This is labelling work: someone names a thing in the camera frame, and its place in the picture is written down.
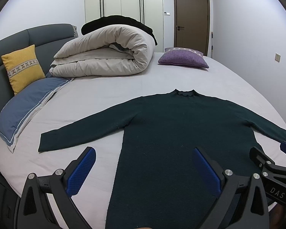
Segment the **dark green knit sweater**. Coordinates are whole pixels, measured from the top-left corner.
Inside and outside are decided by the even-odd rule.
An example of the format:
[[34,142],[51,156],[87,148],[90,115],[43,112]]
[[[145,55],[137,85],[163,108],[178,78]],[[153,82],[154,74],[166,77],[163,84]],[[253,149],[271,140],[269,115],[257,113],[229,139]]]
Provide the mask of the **dark green knit sweater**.
[[89,143],[123,129],[106,228],[195,228],[214,202],[194,167],[201,147],[224,169],[249,176],[254,132],[286,130],[233,102],[174,90],[132,99],[41,135],[39,151]]

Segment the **blue pillow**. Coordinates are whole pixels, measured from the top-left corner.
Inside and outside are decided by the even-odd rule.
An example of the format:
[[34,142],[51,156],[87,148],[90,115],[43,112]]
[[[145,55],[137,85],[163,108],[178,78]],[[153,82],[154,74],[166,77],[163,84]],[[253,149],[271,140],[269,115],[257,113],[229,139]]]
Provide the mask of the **blue pillow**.
[[34,81],[3,107],[0,112],[0,137],[11,153],[14,152],[20,134],[32,118],[56,92],[72,80],[48,77]]

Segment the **purple cushion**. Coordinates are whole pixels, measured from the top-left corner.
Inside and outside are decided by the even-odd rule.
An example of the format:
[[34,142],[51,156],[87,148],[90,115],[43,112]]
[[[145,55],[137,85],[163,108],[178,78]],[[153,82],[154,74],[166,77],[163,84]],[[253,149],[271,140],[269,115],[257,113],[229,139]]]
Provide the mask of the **purple cushion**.
[[160,65],[209,68],[203,59],[202,52],[182,47],[166,48],[158,63]]

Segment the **yellow cushion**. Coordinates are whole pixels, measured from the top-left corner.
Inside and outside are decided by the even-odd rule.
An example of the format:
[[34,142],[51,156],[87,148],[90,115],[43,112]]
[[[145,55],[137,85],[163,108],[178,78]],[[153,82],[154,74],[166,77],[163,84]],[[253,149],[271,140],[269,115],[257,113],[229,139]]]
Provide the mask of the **yellow cushion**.
[[17,95],[29,84],[45,78],[35,54],[35,45],[1,56],[10,85]]

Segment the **brown door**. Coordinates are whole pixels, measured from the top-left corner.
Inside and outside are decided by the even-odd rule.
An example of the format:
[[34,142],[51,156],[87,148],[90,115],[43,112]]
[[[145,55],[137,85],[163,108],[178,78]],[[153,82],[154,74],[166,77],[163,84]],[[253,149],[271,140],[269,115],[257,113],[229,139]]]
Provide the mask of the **brown door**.
[[174,46],[208,54],[210,0],[174,0]]

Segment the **beige folded duvet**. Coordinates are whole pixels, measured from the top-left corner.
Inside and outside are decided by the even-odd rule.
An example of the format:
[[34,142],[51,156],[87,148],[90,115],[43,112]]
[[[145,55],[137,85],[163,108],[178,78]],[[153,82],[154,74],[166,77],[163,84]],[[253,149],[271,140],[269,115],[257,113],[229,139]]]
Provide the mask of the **beige folded duvet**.
[[129,25],[109,25],[65,43],[54,55],[54,77],[130,76],[144,71],[155,50],[152,36]]

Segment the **white wardrobe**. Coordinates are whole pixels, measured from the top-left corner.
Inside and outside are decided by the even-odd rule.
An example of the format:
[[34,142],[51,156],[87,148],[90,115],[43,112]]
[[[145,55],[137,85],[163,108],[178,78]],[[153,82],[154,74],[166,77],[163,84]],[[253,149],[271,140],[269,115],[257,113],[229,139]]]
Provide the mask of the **white wardrobe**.
[[156,52],[164,50],[163,0],[85,0],[86,22],[109,16],[131,17],[153,29]]

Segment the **black garment on duvet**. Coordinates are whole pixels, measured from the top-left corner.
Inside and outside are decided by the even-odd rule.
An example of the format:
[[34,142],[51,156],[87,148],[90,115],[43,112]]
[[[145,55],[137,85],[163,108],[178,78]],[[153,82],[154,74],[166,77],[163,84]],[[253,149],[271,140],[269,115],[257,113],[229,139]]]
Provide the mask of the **black garment on duvet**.
[[157,40],[156,40],[155,35],[153,34],[152,28],[142,24],[141,22],[133,18],[125,17],[122,15],[109,15],[107,17],[101,17],[99,19],[87,22],[86,24],[82,26],[81,33],[82,35],[86,35],[102,27],[109,26],[109,25],[118,25],[118,24],[133,26],[133,27],[136,27],[146,32],[154,39],[155,45],[157,46]]

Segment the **wall switch plate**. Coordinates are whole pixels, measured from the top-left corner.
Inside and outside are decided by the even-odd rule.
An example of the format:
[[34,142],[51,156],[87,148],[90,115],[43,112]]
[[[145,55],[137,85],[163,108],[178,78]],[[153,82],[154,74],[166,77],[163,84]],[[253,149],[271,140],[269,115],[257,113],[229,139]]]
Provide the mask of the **wall switch plate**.
[[280,55],[279,54],[275,54],[275,61],[277,61],[278,63],[280,62]]

